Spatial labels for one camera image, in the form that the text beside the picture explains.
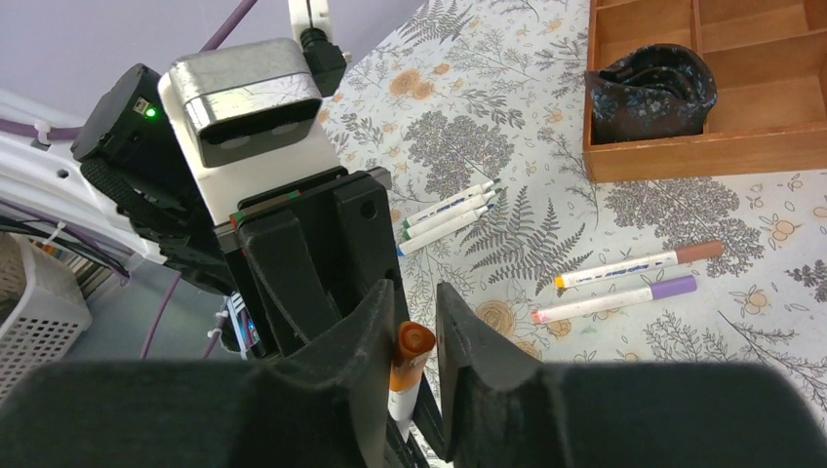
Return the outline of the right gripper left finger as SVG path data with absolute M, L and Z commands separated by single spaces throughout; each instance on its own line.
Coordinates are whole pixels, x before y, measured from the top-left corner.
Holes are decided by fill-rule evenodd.
M 65 361 L 1 408 L 5 467 L 380 467 L 394 288 L 293 355 L 262 361 Z

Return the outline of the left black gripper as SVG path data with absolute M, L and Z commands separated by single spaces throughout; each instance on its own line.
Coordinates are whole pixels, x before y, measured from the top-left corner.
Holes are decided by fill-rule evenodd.
M 206 169 L 178 144 L 158 90 L 163 74 L 143 64 L 125 72 L 71 152 L 172 268 L 243 297 L 258 335 L 252 355 L 301 349 L 381 280 L 394 288 L 393 324 L 407 320 L 386 189 L 341 166 L 317 117 L 297 144 Z

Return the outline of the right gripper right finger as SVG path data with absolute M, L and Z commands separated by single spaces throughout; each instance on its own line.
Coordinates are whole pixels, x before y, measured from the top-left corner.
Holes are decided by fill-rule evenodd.
M 436 330 L 445 458 L 456 467 L 822 467 L 804 400 L 753 364 L 544 363 L 448 283 Z

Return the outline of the brown pen cap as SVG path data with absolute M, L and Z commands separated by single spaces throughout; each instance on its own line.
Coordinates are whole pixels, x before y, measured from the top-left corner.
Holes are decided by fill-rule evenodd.
M 675 250 L 675 255 L 677 262 L 683 264 L 720 256 L 723 254 L 723 250 L 722 242 L 715 240 L 679 247 Z

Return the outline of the orange pen cap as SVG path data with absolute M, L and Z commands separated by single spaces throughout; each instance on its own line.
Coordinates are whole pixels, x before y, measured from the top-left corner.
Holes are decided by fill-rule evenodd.
M 390 391 L 401 393 L 419 383 L 436 342 L 434 332 L 419 323 L 405 321 L 399 326 L 391 361 Z

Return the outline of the purple pen cap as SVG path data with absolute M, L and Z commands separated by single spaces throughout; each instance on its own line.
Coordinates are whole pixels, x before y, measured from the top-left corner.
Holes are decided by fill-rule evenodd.
M 692 275 L 681 276 L 650 284 L 652 300 L 660 300 L 675 295 L 693 293 L 697 290 L 697 283 Z

